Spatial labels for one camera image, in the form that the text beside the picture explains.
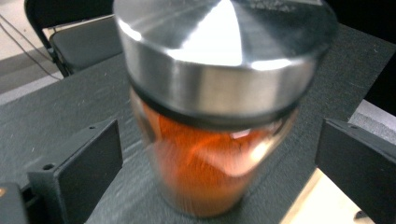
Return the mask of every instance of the black chair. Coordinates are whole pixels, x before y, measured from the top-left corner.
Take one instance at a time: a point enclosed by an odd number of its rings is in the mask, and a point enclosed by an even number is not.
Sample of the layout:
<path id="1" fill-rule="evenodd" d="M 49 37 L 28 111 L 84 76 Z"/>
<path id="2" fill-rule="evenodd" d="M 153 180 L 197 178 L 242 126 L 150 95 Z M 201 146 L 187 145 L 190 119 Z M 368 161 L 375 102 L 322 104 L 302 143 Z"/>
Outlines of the black chair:
<path id="1" fill-rule="evenodd" d="M 64 77 L 122 53 L 113 0 L 25 0 L 24 7 Z M 69 28 L 56 32 L 62 26 Z M 49 28 L 55 33 L 47 37 L 43 30 Z"/>

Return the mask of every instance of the glass jar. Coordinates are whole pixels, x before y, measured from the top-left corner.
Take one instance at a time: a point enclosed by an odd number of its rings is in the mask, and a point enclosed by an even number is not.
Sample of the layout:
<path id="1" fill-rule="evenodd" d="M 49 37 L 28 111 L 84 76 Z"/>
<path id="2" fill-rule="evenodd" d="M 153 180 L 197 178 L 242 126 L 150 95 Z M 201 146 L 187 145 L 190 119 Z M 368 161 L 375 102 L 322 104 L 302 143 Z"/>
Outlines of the glass jar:
<path id="1" fill-rule="evenodd" d="M 290 129 L 334 13 L 322 0 L 118 0 L 114 12 L 163 197 L 198 217 L 227 211 Z"/>
<path id="2" fill-rule="evenodd" d="M 197 217 L 221 214 L 241 199 L 256 168 L 286 136 L 297 114 L 294 110 L 257 128 L 214 131 L 156 112 L 133 90 L 131 99 L 162 196 Z"/>

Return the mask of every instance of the orange powder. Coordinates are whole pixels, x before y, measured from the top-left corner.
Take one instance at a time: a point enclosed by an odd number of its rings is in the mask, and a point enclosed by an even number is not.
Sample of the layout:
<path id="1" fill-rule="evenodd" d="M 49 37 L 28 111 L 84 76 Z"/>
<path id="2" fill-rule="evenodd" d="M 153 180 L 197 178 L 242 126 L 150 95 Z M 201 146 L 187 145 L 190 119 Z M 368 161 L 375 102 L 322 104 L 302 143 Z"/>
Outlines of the orange powder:
<path id="1" fill-rule="evenodd" d="M 143 109 L 155 134 L 151 150 L 164 198 L 198 217 L 218 215 L 238 202 L 266 153 L 262 140 L 275 131 L 211 132 Z"/>

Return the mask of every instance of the black cable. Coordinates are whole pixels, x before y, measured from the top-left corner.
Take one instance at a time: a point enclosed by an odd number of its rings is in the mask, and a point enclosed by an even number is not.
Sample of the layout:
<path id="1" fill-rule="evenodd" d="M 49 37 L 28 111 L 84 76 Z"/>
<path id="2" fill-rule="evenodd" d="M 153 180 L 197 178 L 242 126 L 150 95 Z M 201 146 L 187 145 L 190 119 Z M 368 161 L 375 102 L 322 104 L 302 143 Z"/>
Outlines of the black cable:
<path id="1" fill-rule="evenodd" d="M 37 51 L 41 56 L 43 56 L 45 59 L 49 60 L 52 62 L 52 59 L 49 58 L 47 55 L 45 55 L 43 52 L 41 52 L 38 48 L 35 47 L 35 45 L 30 42 L 30 40 L 23 34 L 21 33 L 14 25 L 11 24 L 11 22 L 9 22 L 5 17 L 3 17 L 3 15 L 0 14 L 0 18 L 6 22 L 6 24 L 8 24 L 15 32 L 17 32 L 20 36 L 22 36 L 22 38 L 24 40 L 26 40 L 26 42 L 29 43 L 30 46 L 32 46 L 32 48 Z"/>
<path id="2" fill-rule="evenodd" d="M 53 77 L 55 79 L 61 80 L 58 77 L 53 76 L 50 72 L 48 72 L 38 61 L 36 61 L 22 46 L 21 44 L 4 28 L 3 24 L 0 22 L 1 29 L 6 33 L 6 35 L 14 41 L 18 47 L 24 52 L 24 54 L 29 57 L 33 62 L 35 62 L 49 77 Z"/>

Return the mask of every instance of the metal lid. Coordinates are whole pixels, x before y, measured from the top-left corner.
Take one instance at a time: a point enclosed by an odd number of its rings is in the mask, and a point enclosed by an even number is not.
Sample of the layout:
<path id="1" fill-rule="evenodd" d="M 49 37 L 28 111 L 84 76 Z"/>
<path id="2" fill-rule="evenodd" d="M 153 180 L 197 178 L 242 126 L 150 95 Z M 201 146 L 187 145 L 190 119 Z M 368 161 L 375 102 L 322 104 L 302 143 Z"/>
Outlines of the metal lid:
<path id="1" fill-rule="evenodd" d="M 116 0 L 114 11 L 139 96 L 220 126 L 294 107 L 337 28 L 320 0 Z"/>

